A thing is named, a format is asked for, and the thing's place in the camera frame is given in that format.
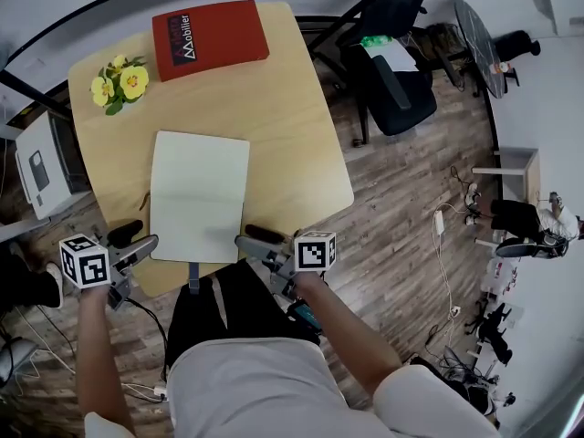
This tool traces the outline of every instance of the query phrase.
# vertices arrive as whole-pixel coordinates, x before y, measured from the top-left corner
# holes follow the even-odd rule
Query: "yellow flower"
[[[124,63],[126,63],[126,56],[118,55],[113,59],[113,62],[111,62],[112,66],[109,69],[113,71],[114,75],[117,75],[122,71]]]
[[[93,101],[100,107],[106,105],[108,97],[113,96],[113,83],[109,78],[97,77],[91,81],[91,92],[93,93]]]
[[[120,75],[120,86],[128,99],[136,99],[144,94],[148,81],[145,67],[127,67]]]
[[[123,55],[118,55],[113,59],[112,65],[115,68],[121,68],[124,63],[126,63],[126,57]]]

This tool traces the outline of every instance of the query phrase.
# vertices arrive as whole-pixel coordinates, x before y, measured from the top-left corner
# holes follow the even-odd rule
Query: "hand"
[[[311,290],[314,287],[318,287],[323,284],[322,279],[318,273],[314,271],[296,273],[293,278],[295,284],[296,293],[304,298],[303,294]]]
[[[83,304],[95,304],[100,307],[105,307],[108,302],[108,293],[110,292],[110,284],[103,286],[84,288],[81,291],[81,302]]]

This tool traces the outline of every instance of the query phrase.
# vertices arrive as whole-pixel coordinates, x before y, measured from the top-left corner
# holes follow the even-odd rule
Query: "power strip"
[[[158,396],[163,401],[168,401],[168,396],[166,395],[166,388],[163,386],[154,386],[154,396]]]
[[[444,218],[440,209],[434,214],[434,225],[436,226],[436,233],[439,236],[442,235],[444,233]]]

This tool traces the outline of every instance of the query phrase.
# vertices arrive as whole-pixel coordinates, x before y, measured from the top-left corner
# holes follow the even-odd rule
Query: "green bottle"
[[[365,36],[361,40],[361,45],[364,47],[378,47],[387,46],[391,42],[391,37],[387,36]]]

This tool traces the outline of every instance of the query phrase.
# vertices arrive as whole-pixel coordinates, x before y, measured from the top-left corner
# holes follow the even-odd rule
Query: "white paper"
[[[387,61],[391,71],[418,71],[416,61],[397,40],[393,39],[385,46],[365,47],[371,58],[381,55]]]
[[[154,259],[235,263],[249,142],[159,131],[151,174]]]

